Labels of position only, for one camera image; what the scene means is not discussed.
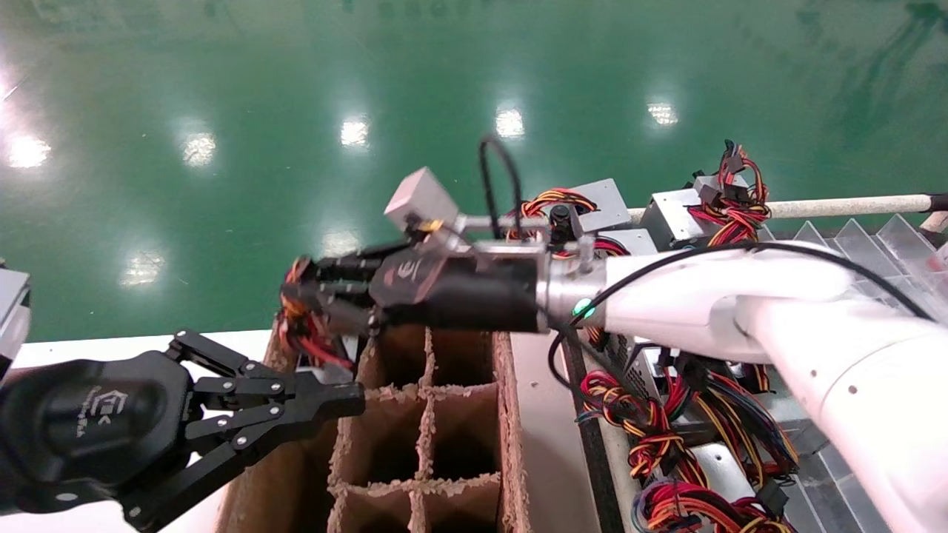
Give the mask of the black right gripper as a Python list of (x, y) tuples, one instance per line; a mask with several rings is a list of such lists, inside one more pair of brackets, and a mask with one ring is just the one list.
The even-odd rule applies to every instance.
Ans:
[[(536, 296), (545, 269), (541, 253), (525, 249), (474, 254), (410, 247), (388, 258), (323, 257), (310, 266), (311, 284), (284, 285), (284, 300), (291, 316), (322, 317), (336, 334), (367, 336), (379, 321), (372, 308), (346, 300), (328, 287), (332, 284), (370, 284), (370, 299), (386, 325), (538, 333), (546, 328)], [(359, 383), (324, 384), (312, 372), (280, 372), (193, 330), (176, 334), (167, 357), (214, 374), (193, 385), (196, 398), (210, 409), (236, 412), (275, 404), (292, 412), (365, 411)]]

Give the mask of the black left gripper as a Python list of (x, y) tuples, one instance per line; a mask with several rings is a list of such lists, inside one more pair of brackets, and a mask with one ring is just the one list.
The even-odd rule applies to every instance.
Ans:
[[(54, 513), (116, 500), (187, 459), (181, 429), (192, 375), (166, 355), (20, 369), (2, 386), (2, 511)], [(363, 404), (287, 404), (192, 466), (121, 500), (138, 532), (158, 532), (278, 446)]]

